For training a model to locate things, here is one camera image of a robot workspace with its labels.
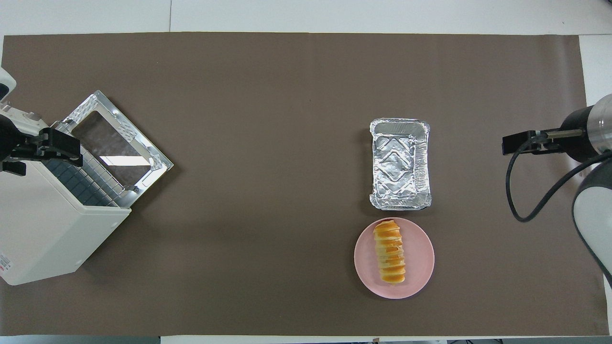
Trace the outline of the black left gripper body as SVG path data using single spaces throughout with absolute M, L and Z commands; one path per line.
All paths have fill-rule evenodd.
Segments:
M 14 122 L 6 116 L 0 116 L 0 162 L 8 161 L 13 157 L 13 151 L 17 150 L 18 160 L 41 161 L 44 159 L 42 151 L 36 143 L 30 142 L 31 138 L 39 135 L 40 129 L 21 131 Z

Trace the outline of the aluminium foil tray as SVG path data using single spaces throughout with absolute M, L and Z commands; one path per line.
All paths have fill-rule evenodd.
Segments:
M 430 125 L 419 119 L 379 118 L 370 122 L 369 130 L 373 163 L 370 203 L 384 211 L 430 207 Z

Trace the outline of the silver glass oven door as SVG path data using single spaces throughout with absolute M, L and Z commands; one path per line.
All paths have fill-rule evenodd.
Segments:
M 53 128 L 77 138 L 117 179 L 128 209 L 173 163 L 101 91 L 88 96 Z

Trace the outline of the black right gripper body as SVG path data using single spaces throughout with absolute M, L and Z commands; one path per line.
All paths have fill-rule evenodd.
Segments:
M 580 136 L 550 139 L 544 143 L 544 148 L 546 148 L 544 154 L 566 153 L 580 163 L 599 155 L 588 136 L 587 122 L 591 109 L 591 107 L 584 107 L 574 111 L 566 117 L 559 128 L 545 130 L 545 133 L 568 130 L 582 130 L 583 133 Z

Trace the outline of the sliced golden bread loaf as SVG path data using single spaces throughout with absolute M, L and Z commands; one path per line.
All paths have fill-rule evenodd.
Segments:
M 404 282 L 406 259 L 399 225 L 394 220 L 379 222 L 374 227 L 373 238 L 380 279 L 390 285 Z

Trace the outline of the cream toaster oven body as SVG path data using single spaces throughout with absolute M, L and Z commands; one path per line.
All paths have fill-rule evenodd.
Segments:
M 82 205 L 43 162 L 26 176 L 0 172 L 0 252 L 12 286 L 75 272 L 128 217 L 130 209 Z

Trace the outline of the brown table mat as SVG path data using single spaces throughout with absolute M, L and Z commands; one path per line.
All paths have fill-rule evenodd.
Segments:
M 174 163 L 76 272 L 0 282 L 3 335 L 608 334 L 579 179 L 527 224 L 504 190 L 502 137 L 586 105 L 575 36 L 24 35 L 1 64 L 14 107 L 52 123 L 99 90 Z M 370 203 L 379 118 L 430 125 L 430 207 Z M 385 217 L 434 248 L 410 298 L 354 269 Z

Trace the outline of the pink round plate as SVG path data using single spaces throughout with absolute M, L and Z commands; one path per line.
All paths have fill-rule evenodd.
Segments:
M 394 220 L 400 227 L 406 262 L 405 281 L 390 285 L 380 279 L 374 227 L 384 220 Z M 405 299 L 418 294 L 430 281 L 435 265 L 435 253 L 426 232 L 414 222 L 400 217 L 385 217 L 367 226 L 359 235 L 353 250 L 353 265 L 361 283 L 385 299 Z

